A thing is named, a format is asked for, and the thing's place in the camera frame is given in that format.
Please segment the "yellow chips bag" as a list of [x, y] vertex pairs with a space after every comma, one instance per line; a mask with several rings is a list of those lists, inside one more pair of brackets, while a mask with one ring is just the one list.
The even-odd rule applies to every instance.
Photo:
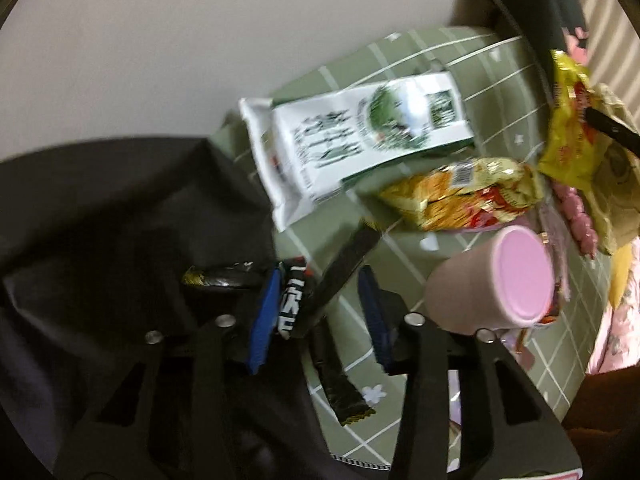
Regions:
[[552, 50], [554, 101], [544, 154], [538, 170], [556, 182], [586, 192], [592, 188], [606, 142], [586, 119], [588, 108], [601, 103], [588, 70], [560, 50]]

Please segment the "small black wrapper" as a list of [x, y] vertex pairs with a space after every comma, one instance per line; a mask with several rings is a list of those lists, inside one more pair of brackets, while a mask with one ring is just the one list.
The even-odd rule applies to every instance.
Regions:
[[326, 318], [307, 335], [311, 363], [326, 400], [341, 426], [349, 426], [375, 414], [363, 395], [349, 380]]

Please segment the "pink cylindrical cup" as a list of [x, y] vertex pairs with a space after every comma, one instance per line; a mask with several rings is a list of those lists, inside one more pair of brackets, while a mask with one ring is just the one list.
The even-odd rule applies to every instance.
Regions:
[[541, 237], [508, 226], [433, 270], [425, 285], [427, 316], [447, 332], [512, 330], [537, 324], [554, 291], [551, 258]]

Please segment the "beige paper bag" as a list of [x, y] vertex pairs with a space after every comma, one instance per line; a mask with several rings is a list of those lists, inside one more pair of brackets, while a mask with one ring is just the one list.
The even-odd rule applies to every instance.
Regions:
[[611, 126], [627, 128], [637, 138], [638, 153], [588, 124], [595, 155], [590, 191], [585, 192], [599, 250], [613, 255], [639, 235], [639, 128], [624, 102], [606, 84], [592, 89], [590, 106]]

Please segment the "black pillow pink dots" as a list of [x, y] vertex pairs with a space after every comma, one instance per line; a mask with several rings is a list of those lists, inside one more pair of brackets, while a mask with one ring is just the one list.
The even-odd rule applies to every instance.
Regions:
[[554, 83], [554, 51], [587, 63], [589, 28], [579, 0], [491, 1], [526, 39], [549, 84]]

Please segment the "green checkered bed sheet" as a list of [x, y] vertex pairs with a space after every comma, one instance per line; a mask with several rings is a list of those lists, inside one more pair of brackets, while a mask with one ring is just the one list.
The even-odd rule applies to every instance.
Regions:
[[[472, 260], [487, 248], [488, 232], [424, 233], [401, 222], [378, 199], [386, 185], [447, 165], [450, 159], [510, 156], [534, 162], [544, 149], [549, 116], [534, 60], [518, 37], [501, 38], [479, 27], [409, 30], [368, 44], [323, 65], [273, 93], [288, 101], [426, 72], [442, 63], [456, 78], [475, 142], [450, 157], [435, 154], [375, 170], [346, 192], [321, 204], [276, 238], [283, 258], [304, 256], [323, 270], [361, 218], [385, 230], [368, 261], [380, 285], [403, 296], [413, 310], [444, 310], [484, 297], [473, 287], [459, 292]], [[574, 245], [566, 248], [570, 301], [553, 323], [531, 330], [523, 356], [527, 374], [557, 418], [563, 418], [585, 377], [608, 292], [611, 261], [586, 259]], [[306, 368], [312, 405], [333, 454], [343, 463], [386, 471], [400, 428], [405, 379], [387, 376], [375, 361], [355, 284], [332, 301], [329, 320], [350, 380], [374, 407], [361, 422], [342, 426], [326, 400], [312, 367]]]

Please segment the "yellow red noodle packet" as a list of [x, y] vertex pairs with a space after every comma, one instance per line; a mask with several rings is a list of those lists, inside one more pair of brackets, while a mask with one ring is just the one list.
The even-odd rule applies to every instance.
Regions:
[[477, 231], [520, 218], [544, 199], [536, 170], [507, 157], [454, 162], [378, 194], [422, 231]]

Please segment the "white green snack package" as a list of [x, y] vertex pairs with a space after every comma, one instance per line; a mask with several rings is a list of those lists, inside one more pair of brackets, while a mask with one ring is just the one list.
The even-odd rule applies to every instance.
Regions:
[[374, 168], [474, 138], [447, 72], [239, 109], [280, 232]]

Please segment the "black trash bag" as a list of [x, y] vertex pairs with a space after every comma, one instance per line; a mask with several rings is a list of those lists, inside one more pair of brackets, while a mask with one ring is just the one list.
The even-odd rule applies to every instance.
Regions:
[[[224, 313], [250, 333], [276, 258], [269, 200], [206, 140], [50, 148], [1, 166], [1, 474], [57, 479], [65, 440], [146, 349]], [[235, 479], [346, 479], [298, 350], [231, 391]]]

